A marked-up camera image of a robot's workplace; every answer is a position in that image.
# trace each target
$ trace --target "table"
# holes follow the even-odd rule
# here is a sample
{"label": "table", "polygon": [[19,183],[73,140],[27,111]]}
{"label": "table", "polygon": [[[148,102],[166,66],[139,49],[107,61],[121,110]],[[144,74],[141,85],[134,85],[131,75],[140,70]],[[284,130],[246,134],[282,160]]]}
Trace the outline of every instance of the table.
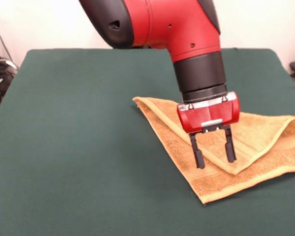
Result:
{"label": "table", "polygon": [[[223,59],[242,111],[295,115],[273,51]],[[29,51],[0,107],[0,236],[295,236],[295,174],[203,206],[134,96],[180,102],[166,51]]]}

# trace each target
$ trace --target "cable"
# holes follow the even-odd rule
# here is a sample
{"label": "cable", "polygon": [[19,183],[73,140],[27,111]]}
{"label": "cable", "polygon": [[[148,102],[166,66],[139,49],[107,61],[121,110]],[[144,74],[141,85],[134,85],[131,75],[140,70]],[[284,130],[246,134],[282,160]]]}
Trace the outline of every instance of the cable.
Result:
{"label": "cable", "polygon": [[2,43],[2,45],[3,45],[3,47],[4,47],[4,49],[6,50],[6,53],[7,53],[8,56],[9,56],[9,59],[10,59],[11,61],[13,61],[13,60],[12,60],[12,57],[11,57],[9,51],[8,51],[8,49],[6,48],[6,46],[5,46],[5,44],[4,44],[4,41],[3,41],[2,37],[1,37],[1,35],[0,35],[0,40],[1,40],[1,43]]}
{"label": "cable", "polygon": [[0,59],[0,62],[5,62],[7,65],[13,67],[17,71],[19,70],[19,67],[16,64],[14,64],[12,61],[8,60],[8,59]]}

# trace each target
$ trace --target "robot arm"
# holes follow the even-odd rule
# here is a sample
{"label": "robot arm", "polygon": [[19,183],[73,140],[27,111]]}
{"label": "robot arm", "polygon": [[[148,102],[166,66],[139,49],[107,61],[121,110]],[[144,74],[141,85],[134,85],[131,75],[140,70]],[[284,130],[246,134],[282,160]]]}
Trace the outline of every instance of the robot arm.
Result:
{"label": "robot arm", "polygon": [[177,113],[204,168],[195,135],[225,129],[228,161],[236,160],[230,124],[239,101],[227,92],[220,28],[212,0],[79,0],[91,23],[113,48],[167,49],[183,104]]}

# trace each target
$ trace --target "towel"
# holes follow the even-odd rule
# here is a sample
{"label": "towel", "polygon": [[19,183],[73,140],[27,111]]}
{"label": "towel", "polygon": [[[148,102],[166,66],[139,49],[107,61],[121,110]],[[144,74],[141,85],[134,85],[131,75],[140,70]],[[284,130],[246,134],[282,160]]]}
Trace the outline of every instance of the towel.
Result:
{"label": "towel", "polygon": [[232,124],[237,161],[226,158],[224,130],[197,135],[206,167],[198,169],[177,103],[135,97],[166,152],[203,204],[220,200],[263,181],[295,172],[295,117],[240,113]]}

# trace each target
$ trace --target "white wall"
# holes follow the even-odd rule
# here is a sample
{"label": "white wall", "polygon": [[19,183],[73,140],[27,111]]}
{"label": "white wall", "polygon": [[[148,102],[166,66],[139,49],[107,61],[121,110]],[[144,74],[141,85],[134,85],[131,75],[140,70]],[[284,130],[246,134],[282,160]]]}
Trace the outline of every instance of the white wall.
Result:
{"label": "white wall", "polygon": [[[295,60],[295,0],[214,2],[222,47],[271,48],[288,69]],[[18,65],[30,49],[108,48],[78,0],[0,0],[0,34]]]}

